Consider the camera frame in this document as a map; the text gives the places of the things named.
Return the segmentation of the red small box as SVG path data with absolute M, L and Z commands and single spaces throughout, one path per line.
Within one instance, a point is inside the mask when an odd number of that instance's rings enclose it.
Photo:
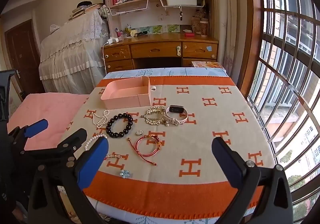
M 185 33 L 184 35 L 186 38 L 193 38 L 195 36 L 194 33 Z

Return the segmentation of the wooden desk with drawers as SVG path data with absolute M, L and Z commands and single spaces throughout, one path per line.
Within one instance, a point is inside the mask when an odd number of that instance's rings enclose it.
M 216 62 L 218 41 L 182 33 L 143 35 L 102 47 L 106 71 L 192 67 L 193 61 Z

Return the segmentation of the beige curtain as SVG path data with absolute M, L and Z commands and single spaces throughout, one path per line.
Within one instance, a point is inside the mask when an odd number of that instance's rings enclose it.
M 213 0 L 213 36 L 217 61 L 236 83 L 240 78 L 247 29 L 247 0 Z

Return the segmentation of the pink bed cover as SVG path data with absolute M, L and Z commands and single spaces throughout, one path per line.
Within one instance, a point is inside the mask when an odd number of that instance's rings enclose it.
M 30 94 L 10 117 L 8 132 L 46 119 L 48 128 L 27 140 L 25 150 L 55 148 L 88 94 Z

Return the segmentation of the light blue patterned bedsheet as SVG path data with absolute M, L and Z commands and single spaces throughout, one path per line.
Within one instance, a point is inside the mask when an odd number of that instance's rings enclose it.
M 151 68 L 121 70 L 107 73 L 106 79 L 112 78 L 132 78 L 139 76 L 219 76 L 227 77 L 226 72 L 221 68 L 196 68 L 196 67 L 176 67 L 176 68 Z

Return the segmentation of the stack of magazines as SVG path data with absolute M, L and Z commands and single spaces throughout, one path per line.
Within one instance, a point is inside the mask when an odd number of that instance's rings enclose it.
M 196 68 L 219 68 L 224 69 L 221 64 L 214 61 L 192 61 L 191 64 Z

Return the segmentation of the blue flower brooch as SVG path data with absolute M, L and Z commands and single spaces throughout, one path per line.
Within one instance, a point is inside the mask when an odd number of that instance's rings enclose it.
M 122 169 L 119 173 L 122 178 L 129 178 L 131 173 L 128 170 Z

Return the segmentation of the gold hair clip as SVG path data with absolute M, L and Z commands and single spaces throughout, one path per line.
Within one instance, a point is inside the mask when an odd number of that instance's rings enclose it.
M 105 156 L 104 160 L 107 160 L 107 159 L 109 159 L 109 158 L 117 158 L 117 159 L 121 159 L 121 158 L 122 158 L 122 156 L 121 156 L 121 155 L 119 155 L 119 154 L 108 154 L 108 155 L 106 155 L 106 156 Z

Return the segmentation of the white storage box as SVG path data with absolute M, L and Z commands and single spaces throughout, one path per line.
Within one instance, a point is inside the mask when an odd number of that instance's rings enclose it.
M 166 0 L 168 6 L 197 6 L 197 0 Z

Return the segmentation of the window with metal grille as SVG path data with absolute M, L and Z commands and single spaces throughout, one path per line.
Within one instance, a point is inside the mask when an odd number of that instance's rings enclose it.
M 319 201 L 319 8 L 314 0 L 262 0 L 263 32 L 247 100 L 283 166 L 293 221 Z

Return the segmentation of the brown wooden door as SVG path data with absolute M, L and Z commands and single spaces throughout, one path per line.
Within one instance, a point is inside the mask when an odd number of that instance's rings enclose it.
M 34 39 L 32 21 L 27 20 L 7 30 L 4 35 L 9 61 L 16 70 L 22 97 L 44 93 L 39 75 L 40 56 Z

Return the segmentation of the white strap smartwatch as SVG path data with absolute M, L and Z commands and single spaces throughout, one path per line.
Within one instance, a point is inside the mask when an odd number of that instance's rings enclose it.
M 179 105 L 170 105 L 165 110 L 165 119 L 168 123 L 179 126 L 183 125 L 188 121 L 188 112 L 183 106 Z

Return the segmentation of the orange beige H blanket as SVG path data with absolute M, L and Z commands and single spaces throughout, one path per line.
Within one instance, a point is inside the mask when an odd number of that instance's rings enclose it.
M 150 77 L 153 106 L 183 106 L 188 121 L 152 126 L 146 107 L 111 110 L 130 114 L 133 126 L 108 139 L 109 153 L 84 193 L 99 212 L 130 223 L 215 223 L 236 194 L 212 154 L 221 137 L 259 167 L 271 168 L 270 147 L 244 97 L 228 77 Z M 122 178 L 122 169 L 131 173 Z

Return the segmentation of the pink jewelry tray box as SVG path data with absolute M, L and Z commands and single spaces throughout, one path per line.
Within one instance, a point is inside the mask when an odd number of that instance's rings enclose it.
M 150 106 L 150 79 L 140 76 L 112 81 L 107 84 L 100 99 L 108 110 Z

